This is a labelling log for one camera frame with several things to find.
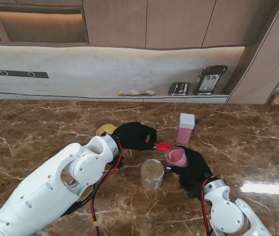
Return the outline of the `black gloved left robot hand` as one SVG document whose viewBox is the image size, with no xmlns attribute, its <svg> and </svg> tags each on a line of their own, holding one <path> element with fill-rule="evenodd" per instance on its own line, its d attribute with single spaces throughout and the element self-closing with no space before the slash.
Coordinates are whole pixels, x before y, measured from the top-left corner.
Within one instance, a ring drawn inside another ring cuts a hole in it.
<svg viewBox="0 0 279 236">
<path fill-rule="evenodd" d="M 157 130 L 137 121 L 120 125 L 112 135 L 117 137 L 124 149 L 140 151 L 156 149 Z"/>
</svg>

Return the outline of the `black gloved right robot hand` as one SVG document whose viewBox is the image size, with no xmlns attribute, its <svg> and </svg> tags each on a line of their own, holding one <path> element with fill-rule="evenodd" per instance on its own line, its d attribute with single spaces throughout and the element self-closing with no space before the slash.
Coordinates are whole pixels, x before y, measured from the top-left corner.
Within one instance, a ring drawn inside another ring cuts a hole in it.
<svg viewBox="0 0 279 236">
<path fill-rule="evenodd" d="M 166 167 L 166 170 L 179 175 L 179 184 L 185 191 L 199 189 L 199 186 L 207 178 L 211 178 L 213 173 L 199 152 L 183 146 L 178 147 L 184 150 L 188 162 L 187 167 L 170 165 Z"/>
</svg>

